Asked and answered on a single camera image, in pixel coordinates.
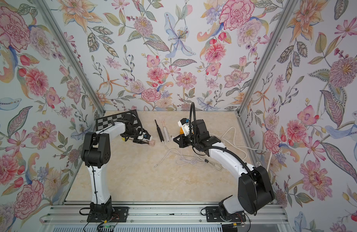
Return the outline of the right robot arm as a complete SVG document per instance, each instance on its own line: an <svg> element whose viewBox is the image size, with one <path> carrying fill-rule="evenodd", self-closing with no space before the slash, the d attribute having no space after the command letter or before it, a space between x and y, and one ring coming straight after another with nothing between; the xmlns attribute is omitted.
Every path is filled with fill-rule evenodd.
<svg viewBox="0 0 357 232"><path fill-rule="evenodd" d="M225 222L231 222L235 218L243 221L243 213L256 215L258 210L275 199L267 169L246 163L218 137L211 136L204 120L197 119L194 103L190 105L189 117L181 119L178 125L182 133L174 138L174 142L180 148L191 147L216 160L238 182L237 194L223 199L214 212L206 208L208 216Z"/></svg>

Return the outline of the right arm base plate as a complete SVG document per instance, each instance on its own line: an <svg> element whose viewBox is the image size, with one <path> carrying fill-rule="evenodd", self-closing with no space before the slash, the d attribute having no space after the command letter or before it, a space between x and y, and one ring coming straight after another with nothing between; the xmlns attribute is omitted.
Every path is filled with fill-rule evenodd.
<svg viewBox="0 0 357 232"><path fill-rule="evenodd" d="M207 222L244 223L247 221L243 211L230 214L219 206L207 206L200 213L206 217Z"/></svg>

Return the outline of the black white checkerboard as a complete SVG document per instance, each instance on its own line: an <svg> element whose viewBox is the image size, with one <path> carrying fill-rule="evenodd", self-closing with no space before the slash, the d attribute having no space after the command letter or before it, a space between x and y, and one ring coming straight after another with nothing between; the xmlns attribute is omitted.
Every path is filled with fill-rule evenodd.
<svg viewBox="0 0 357 232"><path fill-rule="evenodd" d="M140 124L136 110L109 115L96 120L96 132L107 133L110 138L139 135Z"/></svg>

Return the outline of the pink USB charger block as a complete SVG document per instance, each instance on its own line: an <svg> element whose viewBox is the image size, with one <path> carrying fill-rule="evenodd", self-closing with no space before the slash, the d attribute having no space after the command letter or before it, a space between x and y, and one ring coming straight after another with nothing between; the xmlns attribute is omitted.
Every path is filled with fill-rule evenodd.
<svg viewBox="0 0 357 232"><path fill-rule="evenodd" d="M152 147L155 146L155 140L149 141L149 145L152 146Z"/></svg>

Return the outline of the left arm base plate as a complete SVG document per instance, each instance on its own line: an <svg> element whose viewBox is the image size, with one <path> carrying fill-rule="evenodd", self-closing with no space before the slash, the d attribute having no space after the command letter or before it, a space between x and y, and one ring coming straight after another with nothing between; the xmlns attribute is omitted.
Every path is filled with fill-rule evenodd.
<svg viewBox="0 0 357 232"><path fill-rule="evenodd" d="M87 222L126 222L129 213L129 207L111 207L101 209L91 209L88 213Z"/></svg>

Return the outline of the white pink electric toothbrush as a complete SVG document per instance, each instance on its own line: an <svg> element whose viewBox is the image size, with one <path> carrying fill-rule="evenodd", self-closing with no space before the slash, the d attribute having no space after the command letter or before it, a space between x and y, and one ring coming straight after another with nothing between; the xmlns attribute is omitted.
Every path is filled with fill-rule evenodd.
<svg viewBox="0 0 357 232"><path fill-rule="evenodd" d="M169 136L169 133L168 133L168 130L167 130L167 127L166 127L166 123L165 123L164 119L162 120L162 125L163 125L163 129L164 129L164 134L165 134L166 141L170 142L170 136Z"/></svg>

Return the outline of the black electric toothbrush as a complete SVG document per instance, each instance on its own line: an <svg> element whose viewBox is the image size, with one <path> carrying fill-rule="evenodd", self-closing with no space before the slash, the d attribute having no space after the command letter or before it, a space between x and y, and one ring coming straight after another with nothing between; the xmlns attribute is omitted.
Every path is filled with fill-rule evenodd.
<svg viewBox="0 0 357 232"><path fill-rule="evenodd" d="M158 132L158 135L159 135L159 139L163 143L165 140L164 140L164 136L162 134L161 128L159 127L159 125L157 123L157 120L154 120L154 122L156 124L156 129L157 129L157 132Z"/></svg>

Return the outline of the aluminium mounting rail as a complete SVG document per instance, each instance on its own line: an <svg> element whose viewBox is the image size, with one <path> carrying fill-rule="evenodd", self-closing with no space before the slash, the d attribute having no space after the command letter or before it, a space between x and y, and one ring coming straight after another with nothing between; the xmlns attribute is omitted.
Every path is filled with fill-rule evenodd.
<svg viewBox="0 0 357 232"><path fill-rule="evenodd" d="M114 207L127 207L127 213L119 213L126 221L122 225L142 224L205 224L206 207L218 208L214 202L199 203L159 203L159 202L113 202ZM40 217L43 225L78 224L87 222L87 216L79 213L81 208L88 207L86 202L66 202L64 205L51 206L46 214ZM251 225L289 224L285 210L279 205L266 205L256 216L247 214Z"/></svg>

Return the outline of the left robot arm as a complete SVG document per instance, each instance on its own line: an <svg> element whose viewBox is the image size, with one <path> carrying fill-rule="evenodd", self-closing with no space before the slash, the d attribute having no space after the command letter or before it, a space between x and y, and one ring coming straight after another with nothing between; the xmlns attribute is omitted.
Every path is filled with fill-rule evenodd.
<svg viewBox="0 0 357 232"><path fill-rule="evenodd" d="M126 212L113 208L106 173L112 151L111 142L120 137L142 145L155 145L152 136L142 126L136 110L98 118L94 132L84 137L81 159L87 166L92 186L92 199L87 222L125 220Z"/></svg>

